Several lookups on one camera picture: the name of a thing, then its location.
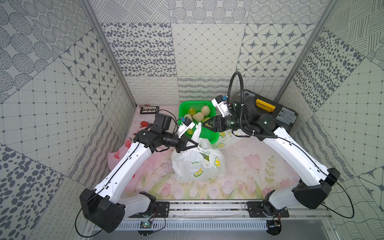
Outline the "white plastic bag lemon print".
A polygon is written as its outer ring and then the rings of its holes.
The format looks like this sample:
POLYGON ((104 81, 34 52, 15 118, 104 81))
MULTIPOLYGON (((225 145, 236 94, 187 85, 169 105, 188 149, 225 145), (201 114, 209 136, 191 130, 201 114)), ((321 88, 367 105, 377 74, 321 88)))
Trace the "white plastic bag lemon print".
POLYGON ((198 147, 171 154, 175 178, 181 183, 201 181, 214 183, 227 177, 226 160, 219 149, 214 149, 209 140, 200 137, 202 124, 198 123, 192 140, 198 147))

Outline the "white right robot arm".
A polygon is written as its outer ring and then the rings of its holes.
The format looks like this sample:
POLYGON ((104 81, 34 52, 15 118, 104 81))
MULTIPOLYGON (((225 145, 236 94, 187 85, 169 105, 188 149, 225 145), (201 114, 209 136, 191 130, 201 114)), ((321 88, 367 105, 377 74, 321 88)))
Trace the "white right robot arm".
POLYGON ((282 209, 295 205, 316 209, 323 204, 340 177, 337 169, 329 169, 310 156, 284 127, 276 125, 272 114, 259 114, 256 107, 245 111, 246 104, 240 104, 240 111, 231 115, 226 103, 212 103, 220 115, 204 122, 205 128, 213 132, 240 130, 242 138, 258 138, 274 149, 300 177, 296 184, 272 190, 265 196, 262 207, 266 216, 274 217, 282 209))

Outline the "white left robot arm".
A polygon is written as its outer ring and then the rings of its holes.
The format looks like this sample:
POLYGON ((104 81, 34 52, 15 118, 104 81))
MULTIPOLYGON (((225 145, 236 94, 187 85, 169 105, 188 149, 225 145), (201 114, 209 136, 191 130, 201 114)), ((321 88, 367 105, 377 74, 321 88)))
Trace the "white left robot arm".
POLYGON ((133 179, 141 165, 160 146, 165 150, 174 148, 177 153, 198 147, 198 143, 185 136, 194 127, 189 118, 182 118, 175 133, 169 133, 173 118, 157 113, 154 123, 140 130, 134 137, 131 147, 114 169, 92 190, 85 189, 80 195, 84 218, 101 230, 113 232, 126 217, 134 215, 155 216, 156 197, 140 192, 134 197, 121 199, 129 181, 133 179))

